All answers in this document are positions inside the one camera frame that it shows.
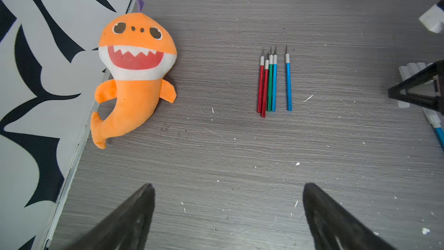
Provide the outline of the green knife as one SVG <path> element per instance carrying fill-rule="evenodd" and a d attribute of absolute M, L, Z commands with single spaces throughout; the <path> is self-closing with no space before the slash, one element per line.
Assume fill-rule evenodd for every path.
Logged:
<path fill-rule="evenodd" d="M 274 55 L 272 54 L 272 49 L 270 49 L 270 53 L 268 55 L 269 67 L 268 67 L 268 94 L 267 94 L 267 111 L 271 111 L 272 109 L 272 72 L 273 72 L 273 62 Z"/>

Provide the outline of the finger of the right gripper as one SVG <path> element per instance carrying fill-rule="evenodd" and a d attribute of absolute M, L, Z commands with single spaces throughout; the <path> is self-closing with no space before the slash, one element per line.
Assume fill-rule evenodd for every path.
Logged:
<path fill-rule="evenodd" d="M 444 61 L 439 60 L 418 74 L 388 89 L 394 100 L 444 114 Z"/>

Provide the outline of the blue knife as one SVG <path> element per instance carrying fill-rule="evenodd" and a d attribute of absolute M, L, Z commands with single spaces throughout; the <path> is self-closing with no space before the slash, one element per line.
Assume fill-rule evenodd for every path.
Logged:
<path fill-rule="evenodd" d="M 432 126 L 433 131 L 435 135 L 437 136 L 437 139 L 439 141 L 439 144 L 441 148 L 444 148 L 444 130 L 441 126 L 441 120 L 437 114 L 436 111 L 433 111 L 431 109 L 422 108 L 424 115 L 426 119 L 428 120 L 429 124 Z"/>
<path fill-rule="evenodd" d="M 286 63 L 286 91 L 287 91 L 287 110 L 292 111 L 292 94 L 291 94 L 291 68 L 290 68 L 290 54 L 288 52 L 288 46 L 286 46 L 285 54 Z"/>
<path fill-rule="evenodd" d="M 271 111 L 276 110 L 276 74 L 277 74 L 277 46 L 275 46 L 273 56 L 273 69 L 272 69 L 272 106 Z"/>

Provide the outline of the orange shark plush toy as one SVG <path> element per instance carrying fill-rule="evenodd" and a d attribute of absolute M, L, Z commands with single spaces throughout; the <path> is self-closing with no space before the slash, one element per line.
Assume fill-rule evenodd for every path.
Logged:
<path fill-rule="evenodd" d="M 91 114 L 93 143 L 106 148 L 106 140 L 120 137 L 142 126 L 158 102 L 176 100 L 176 90 L 164 79 L 177 59 L 169 32 L 143 13 L 117 17 L 102 31 L 98 44 L 101 61 L 112 78 L 101 83 L 94 98 L 98 104 L 115 99 L 111 114 L 102 120 Z"/>

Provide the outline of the red knife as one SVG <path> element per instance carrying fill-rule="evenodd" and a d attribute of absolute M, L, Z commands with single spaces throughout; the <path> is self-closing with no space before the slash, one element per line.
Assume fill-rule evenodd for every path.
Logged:
<path fill-rule="evenodd" d="M 261 113 L 262 110 L 262 93 L 263 93 L 263 84 L 264 84 L 264 49 L 261 52 L 260 56 L 260 76 L 259 76 L 259 88 L 258 88 L 258 98 L 257 98 L 257 112 Z"/>
<path fill-rule="evenodd" d="M 268 80 L 269 80 L 269 60 L 268 56 L 265 59 L 265 70 L 264 70 L 264 85 L 263 85 L 263 93 L 262 93 L 262 109 L 261 109 L 261 117 L 266 117 L 267 110 L 267 98 L 268 98 Z"/>

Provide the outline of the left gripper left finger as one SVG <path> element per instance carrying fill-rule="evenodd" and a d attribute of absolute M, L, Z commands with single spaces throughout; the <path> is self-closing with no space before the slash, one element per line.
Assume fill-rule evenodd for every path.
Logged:
<path fill-rule="evenodd" d="M 144 184 L 67 250 L 143 250 L 155 208 L 155 189 Z"/>

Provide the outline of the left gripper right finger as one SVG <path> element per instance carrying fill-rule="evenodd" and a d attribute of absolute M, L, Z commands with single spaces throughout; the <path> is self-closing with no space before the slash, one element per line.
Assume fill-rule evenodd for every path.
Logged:
<path fill-rule="evenodd" d="M 395 250 L 316 184 L 305 184 L 303 204 L 317 250 Z"/>

